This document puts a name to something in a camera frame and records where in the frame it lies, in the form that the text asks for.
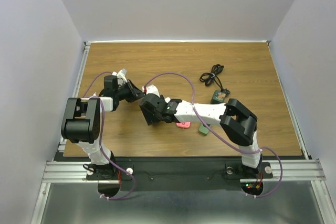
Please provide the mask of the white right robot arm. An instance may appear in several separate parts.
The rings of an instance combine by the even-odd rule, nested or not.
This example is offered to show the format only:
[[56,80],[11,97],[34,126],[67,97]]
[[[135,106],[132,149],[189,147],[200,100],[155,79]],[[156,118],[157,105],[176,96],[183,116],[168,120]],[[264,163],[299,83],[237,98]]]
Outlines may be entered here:
[[257,117],[237,99],[221,104],[190,103],[150,93],[140,102],[148,125],[154,123],[200,122],[204,126],[220,126],[230,142],[225,144],[241,153],[244,175],[253,177],[260,172],[262,154],[257,142]]

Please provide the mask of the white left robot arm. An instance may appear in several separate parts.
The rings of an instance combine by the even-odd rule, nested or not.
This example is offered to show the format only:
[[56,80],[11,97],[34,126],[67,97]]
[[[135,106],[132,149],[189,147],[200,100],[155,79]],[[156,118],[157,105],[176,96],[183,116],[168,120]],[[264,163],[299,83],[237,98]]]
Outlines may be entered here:
[[98,96],[69,98],[61,124],[62,137],[81,147],[106,179],[116,175],[117,166],[108,161],[113,159],[113,153],[99,140],[103,129],[101,116],[115,111],[120,101],[134,102],[144,96],[126,74],[126,69],[110,72],[104,77],[103,89]]

